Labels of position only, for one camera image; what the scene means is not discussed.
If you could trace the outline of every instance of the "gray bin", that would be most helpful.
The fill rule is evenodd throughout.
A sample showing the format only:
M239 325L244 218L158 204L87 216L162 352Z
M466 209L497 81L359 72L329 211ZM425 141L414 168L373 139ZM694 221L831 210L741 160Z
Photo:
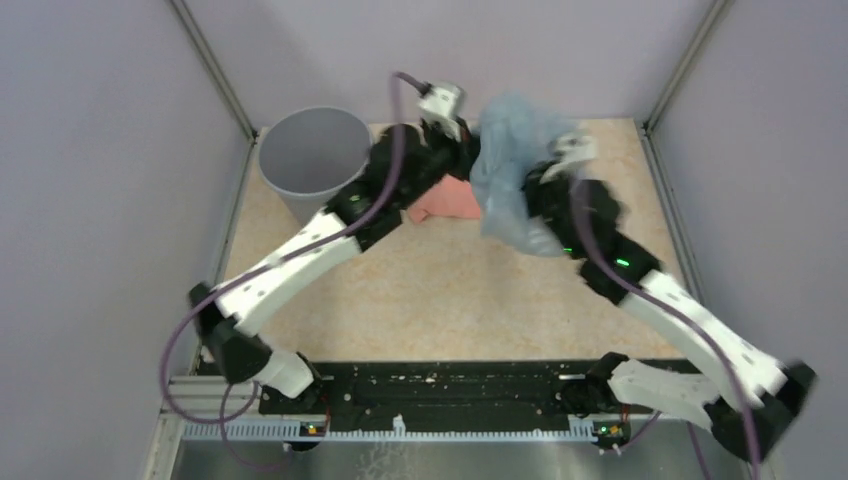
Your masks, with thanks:
M314 107L279 121L259 144L259 172L300 225L361 172L371 131L339 108Z

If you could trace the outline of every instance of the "plastic bag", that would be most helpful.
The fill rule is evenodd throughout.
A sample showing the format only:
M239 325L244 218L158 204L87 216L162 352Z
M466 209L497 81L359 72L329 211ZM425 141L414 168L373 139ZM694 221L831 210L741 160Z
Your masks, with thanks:
M577 129L577 122L545 112L518 94L492 100L480 114L480 155L471 168L471 188L482 211L481 234L519 252L541 257L564 255L556 236L539 218L529 218L524 178L550 160L548 144Z

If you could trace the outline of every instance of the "white wall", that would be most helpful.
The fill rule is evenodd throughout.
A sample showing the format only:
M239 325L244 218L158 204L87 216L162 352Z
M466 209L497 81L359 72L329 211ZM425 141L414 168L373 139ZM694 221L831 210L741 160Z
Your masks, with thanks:
M848 3L736 2L658 132L711 307L820 375L790 478L848 478Z
M137 478L246 142L162 0L5 0L0 65L0 478Z
M468 118L506 89L575 116L645 118L711 0L188 4L261 126L316 104L388 121L398 69L461 85Z

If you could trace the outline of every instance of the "folded cloth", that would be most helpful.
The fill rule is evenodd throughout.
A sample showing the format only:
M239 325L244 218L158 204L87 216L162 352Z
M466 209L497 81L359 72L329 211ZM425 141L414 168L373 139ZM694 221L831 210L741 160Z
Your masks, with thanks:
M413 203L406 212L413 223L430 215L454 218L480 218L480 206L471 192L471 184L445 175L433 188Z

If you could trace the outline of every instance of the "gray floor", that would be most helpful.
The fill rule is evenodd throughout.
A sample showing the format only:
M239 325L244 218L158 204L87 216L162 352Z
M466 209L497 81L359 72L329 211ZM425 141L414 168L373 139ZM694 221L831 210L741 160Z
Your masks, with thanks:
M713 478L743 476L741 463L709 434L699 435ZM703 478L683 424L661 421L621 457L600 457L573 443L329 443L307 453L284 453L270 442L236 442L247 460L285 462L282 470L253 472L221 444L183 442L172 480L685 480Z

